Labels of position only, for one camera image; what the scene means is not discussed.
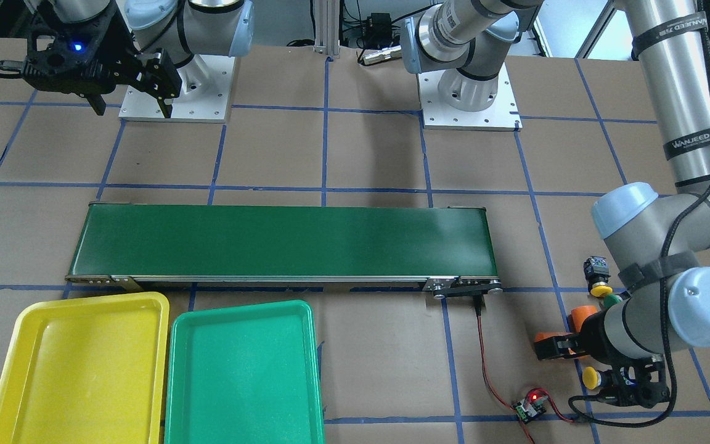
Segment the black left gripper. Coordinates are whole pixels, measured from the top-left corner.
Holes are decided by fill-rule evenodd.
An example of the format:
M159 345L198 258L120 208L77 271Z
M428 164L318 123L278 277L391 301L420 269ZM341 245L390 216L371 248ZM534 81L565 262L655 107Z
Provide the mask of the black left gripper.
M534 338L534 353L540 361L577 359L591 356L603 364L620 364L624 357L612 345L604 326L606 310L584 318L579 332L538 332Z

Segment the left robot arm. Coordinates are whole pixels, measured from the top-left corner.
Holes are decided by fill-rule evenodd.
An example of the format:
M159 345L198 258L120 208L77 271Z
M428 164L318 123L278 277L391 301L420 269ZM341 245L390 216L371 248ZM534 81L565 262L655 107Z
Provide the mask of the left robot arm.
M643 68L629 58L629 29L617 12L589 58L576 56L601 1L555 1L540 14L552 54L536 37L507 59L522 117L518 132L425 128L437 207L482 206L488 214L503 295L488 296L484 343L494 370L543 366L540 331L564 331L584 293L582 261L608 256L590 211L623 183L674 193Z

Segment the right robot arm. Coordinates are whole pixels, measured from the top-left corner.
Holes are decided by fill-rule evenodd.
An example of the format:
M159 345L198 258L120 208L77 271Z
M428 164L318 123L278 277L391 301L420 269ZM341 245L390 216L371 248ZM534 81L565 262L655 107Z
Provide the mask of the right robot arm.
M127 121L222 124L253 18L251 1L39 1L25 58L0 60L0 78L73 94L99 116L124 85Z

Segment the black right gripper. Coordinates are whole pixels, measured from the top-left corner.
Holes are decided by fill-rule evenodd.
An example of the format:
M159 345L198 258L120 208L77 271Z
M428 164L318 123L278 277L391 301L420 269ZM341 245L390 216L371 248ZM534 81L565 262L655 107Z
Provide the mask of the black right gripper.
M76 94L104 116L104 99L118 85L152 96L171 118L182 81L169 51L139 54L118 9L102 9L80 22L64 22L58 9L37 9L22 61L0 60L0 78L23 79L41 92Z

